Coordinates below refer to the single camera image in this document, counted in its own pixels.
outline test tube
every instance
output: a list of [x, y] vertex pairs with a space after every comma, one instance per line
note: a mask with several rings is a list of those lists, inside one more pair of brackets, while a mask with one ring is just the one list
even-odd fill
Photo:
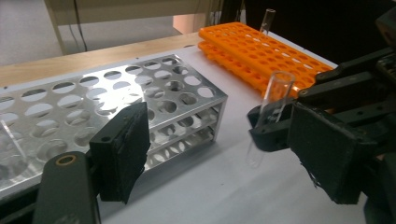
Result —
[[[267, 90], [262, 98], [259, 119], [255, 128], [260, 125], [276, 123], [279, 121], [286, 100], [289, 97], [291, 87], [293, 86], [295, 76], [285, 71], [275, 71], [271, 75]], [[274, 109], [267, 109], [268, 104], [273, 104]], [[247, 164], [253, 168], [257, 168], [262, 163], [265, 152], [258, 149], [253, 140], [247, 151]]]
[[268, 35], [268, 32], [270, 31], [271, 28], [271, 24], [274, 20], [276, 11], [271, 9], [271, 8], [267, 8], [265, 10], [265, 15], [264, 15], [264, 19], [262, 20], [262, 27], [260, 28], [260, 33], [264, 33], [265, 35]]
[[0, 120], [0, 184], [27, 168], [26, 155], [7, 124]]

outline white table surface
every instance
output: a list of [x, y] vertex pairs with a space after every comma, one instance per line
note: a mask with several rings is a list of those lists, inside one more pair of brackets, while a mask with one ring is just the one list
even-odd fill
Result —
[[267, 153], [258, 169], [250, 168], [247, 113], [260, 95], [196, 47], [139, 60], [170, 53], [228, 94], [219, 136], [144, 173], [128, 204], [99, 202], [103, 223], [365, 223], [364, 195], [357, 205], [332, 202], [289, 149]]

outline wooden edge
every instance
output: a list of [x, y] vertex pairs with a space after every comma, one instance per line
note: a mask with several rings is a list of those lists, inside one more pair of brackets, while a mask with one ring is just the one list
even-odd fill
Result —
[[197, 33], [176, 35], [109, 49], [99, 49], [29, 63], [0, 66], [1, 87], [77, 72], [135, 57], [197, 45]]

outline orange plastic rack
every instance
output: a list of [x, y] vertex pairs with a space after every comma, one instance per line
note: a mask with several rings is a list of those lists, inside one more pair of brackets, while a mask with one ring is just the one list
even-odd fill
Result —
[[296, 76], [292, 95], [315, 82], [317, 73], [332, 68], [270, 36], [264, 35], [241, 22], [206, 27], [199, 43], [206, 57], [241, 77], [246, 83], [265, 94], [273, 71], [287, 71]]

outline metal test tube rack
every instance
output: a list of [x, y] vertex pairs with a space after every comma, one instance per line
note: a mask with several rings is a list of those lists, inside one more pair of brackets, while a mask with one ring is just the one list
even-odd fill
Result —
[[38, 182], [50, 158], [66, 151], [86, 152], [90, 139], [127, 105], [148, 103], [149, 170], [214, 141], [226, 99], [176, 55], [2, 93], [0, 119], [27, 159], [13, 167], [19, 170], [15, 175], [4, 177], [1, 172], [7, 167], [0, 169], [0, 199]]

